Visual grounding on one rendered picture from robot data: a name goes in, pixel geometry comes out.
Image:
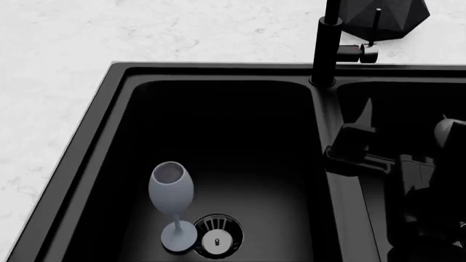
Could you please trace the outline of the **black double-bowl sink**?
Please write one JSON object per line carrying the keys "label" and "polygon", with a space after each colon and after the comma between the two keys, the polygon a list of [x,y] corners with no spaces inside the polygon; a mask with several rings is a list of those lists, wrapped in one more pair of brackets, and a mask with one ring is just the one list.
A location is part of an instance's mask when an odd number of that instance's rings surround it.
{"label": "black double-bowl sink", "polygon": [[[113,64],[7,262],[358,262],[369,227],[358,182],[325,169],[340,98],[459,98],[466,66]],[[149,198],[163,162],[189,172],[195,224],[229,215],[240,249],[206,259],[161,243],[173,222]]]}

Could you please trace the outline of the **round metal drain strainer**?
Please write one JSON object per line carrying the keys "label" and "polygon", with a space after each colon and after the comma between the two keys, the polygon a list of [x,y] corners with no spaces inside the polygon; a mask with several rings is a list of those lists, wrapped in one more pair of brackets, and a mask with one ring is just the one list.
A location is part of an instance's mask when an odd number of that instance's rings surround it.
{"label": "round metal drain strainer", "polygon": [[193,249],[206,259],[225,259],[233,255],[240,249],[244,239],[241,225],[229,215],[206,215],[194,226],[197,240]]}

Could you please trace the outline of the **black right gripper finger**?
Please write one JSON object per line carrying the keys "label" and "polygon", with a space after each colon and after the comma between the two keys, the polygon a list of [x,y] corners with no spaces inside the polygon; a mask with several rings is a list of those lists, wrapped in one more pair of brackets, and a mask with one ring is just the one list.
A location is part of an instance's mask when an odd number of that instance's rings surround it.
{"label": "black right gripper finger", "polygon": [[372,102],[369,98],[355,123],[364,127],[372,127],[372,108]]}

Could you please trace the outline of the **black kitchen faucet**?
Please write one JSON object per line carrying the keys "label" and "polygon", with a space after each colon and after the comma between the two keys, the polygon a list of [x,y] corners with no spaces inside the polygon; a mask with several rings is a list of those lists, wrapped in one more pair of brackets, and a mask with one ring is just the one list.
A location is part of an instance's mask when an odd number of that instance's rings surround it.
{"label": "black kitchen faucet", "polygon": [[340,45],[342,19],[339,18],[341,0],[327,0],[325,15],[318,20],[315,54],[310,84],[319,89],[335,85],[336,63],[375,63],[379,48],[374,44],[382,9],[374,10],[374,20],[367,44]]}

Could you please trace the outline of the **grey wine glass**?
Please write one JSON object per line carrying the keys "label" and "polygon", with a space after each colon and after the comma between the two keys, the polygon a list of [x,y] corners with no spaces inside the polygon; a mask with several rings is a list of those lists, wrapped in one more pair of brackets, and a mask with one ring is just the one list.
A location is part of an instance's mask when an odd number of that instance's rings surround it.
{"label": "grey wine glass", "polygon": [[194,198],[194,183],[186,168],[173,161],[158,164],[149,178],[148,191],[153,206],[173,217],[161,233],[164,248],[174,253],[191,248],[197,240],[197,230],[193,223],[180,219]]}

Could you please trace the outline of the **black faceted container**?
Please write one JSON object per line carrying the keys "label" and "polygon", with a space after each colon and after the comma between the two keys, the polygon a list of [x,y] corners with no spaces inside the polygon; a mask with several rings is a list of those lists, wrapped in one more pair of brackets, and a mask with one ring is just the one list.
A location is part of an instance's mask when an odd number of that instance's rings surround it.
{"label": "black faceted container", "polygon": [[425,0],[341,0],[343,32],[370,40],[377,9],[382,12],[374,41],[402,39],[430,16]]}

